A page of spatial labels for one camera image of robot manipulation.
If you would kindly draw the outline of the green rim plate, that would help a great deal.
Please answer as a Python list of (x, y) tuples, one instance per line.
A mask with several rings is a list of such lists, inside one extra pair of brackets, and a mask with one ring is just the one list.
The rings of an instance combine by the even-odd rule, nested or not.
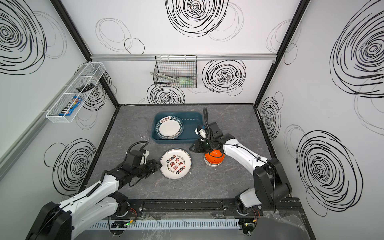
[(173, 140), (184, 131), (184, 122), (176, 116), (166, 116), (157, 121), (155, 133), (161, 140)]

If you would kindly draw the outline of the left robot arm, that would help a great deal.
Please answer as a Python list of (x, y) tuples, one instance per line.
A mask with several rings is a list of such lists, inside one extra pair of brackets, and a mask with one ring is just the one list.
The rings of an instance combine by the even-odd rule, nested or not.
[(153, 175), (162, 164), (149, 160), (149, 151), (128, 151), (120, 164), (104, 171), (101, 179), (79, 194), (58, 204), (49, 202), (40, 210), (28, 240), (73, 240), (98, 221), (124, 217), (132, 211), (128, 199), (119, 190)]

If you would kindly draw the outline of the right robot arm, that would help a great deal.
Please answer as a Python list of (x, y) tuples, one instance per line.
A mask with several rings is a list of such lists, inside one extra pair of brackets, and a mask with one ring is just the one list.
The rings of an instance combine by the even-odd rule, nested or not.
[(253, 207), (274, 208), (278, 202), (292, 193), (292, 187), (277, 158), (262, 157), (243, 144), (234, 136), (223, 134), (216, 122), (207, 126), (198, 125), (195, 133), (199, 138), (194, 141), (190, 151), (209, 156), (214, 150), (240, 163), (253, 176), (254, 187), (235, 197), (237, 211), (246, 215)]

